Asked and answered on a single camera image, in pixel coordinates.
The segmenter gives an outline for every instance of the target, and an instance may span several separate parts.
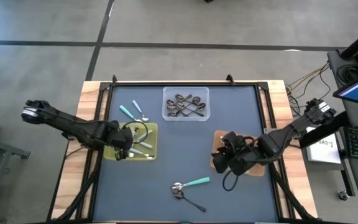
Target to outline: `teal handled spoon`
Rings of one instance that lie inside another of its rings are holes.
[[[181,184],[179,182],[177,183],[174,183],[171,187],[171,189],[173,191],[177,191],[177,190],[181,190],[183,187],[186,187],[186,186],[191,186],[191,185],[196,185],[196,184],[202,184],[202,183],[207,183],[209,182],[209,177],[204,177],[204,178],[201,178],[201,179],[198,179],[198,180],[194,180],[194,181],[191,181],[187,184]]]
[[[126,115],[128,115],[128,117],[132,118],[134,121],[139,121],[139,122],[142,122],[142,123],[143,123],[143,121],[141,121],[141,120],[139,120],[139,119],[136,119],[136,118],[134,117],[134,115],[132,115],[131,112],[129,112],[129,110],[127,110],[127,108],[125,108],[125,106],[119,105],[119,108],[120,108]]]

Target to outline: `yellow plate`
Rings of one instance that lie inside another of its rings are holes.
[[[122,128],[125,123],[119,123],[119,126]],[[147,126],[148,130],[152,130],[153,132],[150,133],[147,138],[143,141],[146,144],[150,144],[153,146],[152,149],[149,149],[147,147],[142,146],[141,144],[133,144],[132,148],[136,149],[140,152],[144,152],[145,154],[151,154],[154,155],[153,159],[148,159],[145,156],[137,153],[133,153],[134,157],[127,157],[126,159],[123,159],[122,161],[153,161],[155,158],[157,158],[157,136],[158,136],[158,127],[157,123],[144,123]],[[129,127],[132,131],[135,130],[135,128],[138,128],[139,130],[134,136],[134,141],[144,133],[146,133],[146,129],[143,124],[140,123],[131,123],[128,124],[127,127]],[[105,159],[110,160],[116,160],[115,154],[117,152],[111,147],[111,146],[105,146],[103,156]]]

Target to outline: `wooden table frame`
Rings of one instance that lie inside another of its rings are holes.
[[[205,80],[119,82],[114,78],[113,82],[84,82],[76,116],[87,120],[99,119],[101,117],[107,120],[115,86],[230,86],[233,84],[230,81]],[[264,128],[283,128],[292,120],[283,81],[236,81],[236,85],[255,87],[261,123]],[[66,154],[78,149],[78,147],[77,141],[70,141]],[[74,199],[78,200],[76,195],[80,191],[81,186],[88,184],[87,179],[93,178],[92,186],[86,191],[84,199],[79,199],[78,208],[67,218],[83,223],[92,222],[102,158],[103,150],[82,150],[63,160],[47,221],[59,217]],[[295,147],[287,148],[283,158],[274,165],[271,164],[268,168],[272,170],[274,168],[272,166],[275,166],[279,170],[283,180],[290,186],[291,191],[307,211],[316,217],[316,208],[301,151]],[[274,180],[272,180],[272,188],[278,219],[299,218],[299,215],[294,212],[293,207],[289,204],[288,199]]]

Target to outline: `desk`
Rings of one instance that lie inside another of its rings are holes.
[[[203,82],[203,83],[214,83],[221,81],[188,81],[190,82]],[[257,82],[257,81],[236,81],[236,83],[243,82]],[[272,108],[274,113],[275,122],[277,128],[282,128],[292,120],[292,114],[289,107],[287,94],[283,81],[272,80],[262,81],[268,83],[268,89],[270,93],[270,101],[272,102]],[[118,82],[118,83],[148,83],[148,82]],[[99,87],[101,82],[84,82],[83,89],[81,92],[80,102],[78,104],[78,111],[76,115],[80,118],[92,120],[94,119],[96,102],[99,94]],[[106,98],[102,100],[100,115],[104,116],[104,109],[106,107]],[[264,107],[264,115],[267,127],[271,126],[269,114],[267,110],[266,97],[261,97],[262,106]],[[70,142],[67,148],[67,153],[78,149],[79,145],[77,142]],[[49,218],[57,218],[63,213],[63,211],[69,206],[72,200],[77,195],[81,181],[83,178],[85,160],[87,151],[82,150],[71,155],[63,164],[62,173],[58,180],[57,191],[55,192],[54,199],[51,204],[51,211]],[[285,161],[285,167],[288,176],[288,182],[291,190],[301,202],[301,204],[307,209],[307,211],[313,216],[317,217],[316,208],[314,205],[313,196],[308,181],[308,176],[303,162],[301,151],[294,147],[289,147],[283,155]],[[87,216],[88,207],[90,204],[90,193],[91,189],[87,192],[82,209],[82,217]],[[283,216],[288,217],[288,210],[286,209],[285,196],[280,194],[280,203],[283,208]]]

